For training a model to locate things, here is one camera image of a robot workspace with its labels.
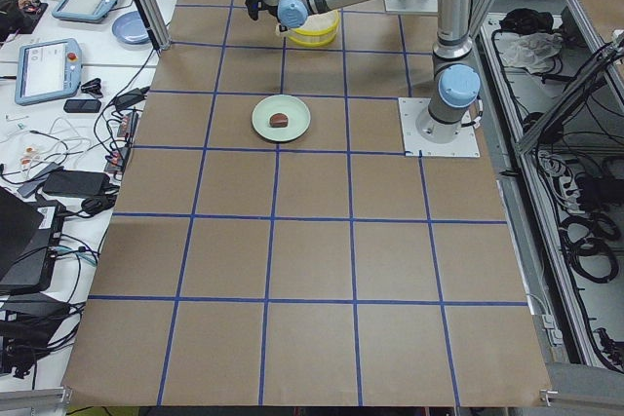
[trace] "blue joint cap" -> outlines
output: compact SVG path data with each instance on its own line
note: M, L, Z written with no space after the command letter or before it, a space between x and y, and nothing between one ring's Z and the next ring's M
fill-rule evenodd
M479 75L468 65L452 65L442 72L438 83L440 97L450 107L462 109L470 106L481 88Z
M299 28L308 19L308 10L300 0L280 0L277 18L286 28Z

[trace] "power adapter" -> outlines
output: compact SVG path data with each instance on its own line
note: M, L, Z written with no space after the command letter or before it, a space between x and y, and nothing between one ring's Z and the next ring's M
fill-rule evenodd
M134 88L127 93L123 93L113 99L113 105L117 112L121 112L129 107L139 104L145 99L145 94L149 91L149 87Z

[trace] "tiled table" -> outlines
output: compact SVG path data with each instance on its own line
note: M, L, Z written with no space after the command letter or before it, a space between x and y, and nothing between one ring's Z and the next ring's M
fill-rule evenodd
M436 20L347 9L324 50L179 0L65 383L76 404L526 406L549 388L487 149L403 156ZM276 145L254 106L312 125Z

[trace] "yellow bowl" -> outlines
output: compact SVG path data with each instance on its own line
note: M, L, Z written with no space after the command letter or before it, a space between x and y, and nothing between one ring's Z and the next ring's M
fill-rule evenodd
M300 28L289 31L287 38L305 48L321 48L335 38L340 24L340 14L334 10L312 15Z

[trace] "phone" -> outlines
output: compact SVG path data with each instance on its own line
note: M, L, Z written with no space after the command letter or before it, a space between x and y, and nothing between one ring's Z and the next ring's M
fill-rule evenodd
M80 114L96 113L100 108L99 99L68 99L62 107L65 112Z

